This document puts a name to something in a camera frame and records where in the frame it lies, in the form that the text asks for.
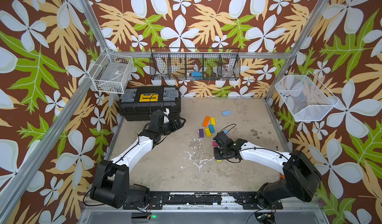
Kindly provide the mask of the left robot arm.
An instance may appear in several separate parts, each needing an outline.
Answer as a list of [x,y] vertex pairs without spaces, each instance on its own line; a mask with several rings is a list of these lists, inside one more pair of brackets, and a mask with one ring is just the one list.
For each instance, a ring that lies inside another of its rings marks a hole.
[[90,198],[99,205],[121,208],[126,204],[143,211],[149,207],[150,189],[130,184],[130,171],[141,158],[160,144],[165,138],[181,129],[186,119],[176,116],[170,118],[161,110],[154,111],[150,122],[137,134],[136,141],[122,154],[112,160],[104,160],[97,165]]

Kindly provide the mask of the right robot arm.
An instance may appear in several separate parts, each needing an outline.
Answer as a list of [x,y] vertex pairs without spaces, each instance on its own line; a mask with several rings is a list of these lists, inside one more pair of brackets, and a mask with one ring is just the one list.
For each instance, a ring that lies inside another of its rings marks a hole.
[[255,195],[255,204],[259,207],[267,208],[279,200],[291,197],[303,202],[312,201],[322,175],[303,152],[281,152],[240,138],[233,141],[223,131],[218,132],[213,141],[217,143],[213,150],[216,160],[230,161],[235,158],[239,161],[253,161],[284,176],[279,181],[266,182],[260,187]]

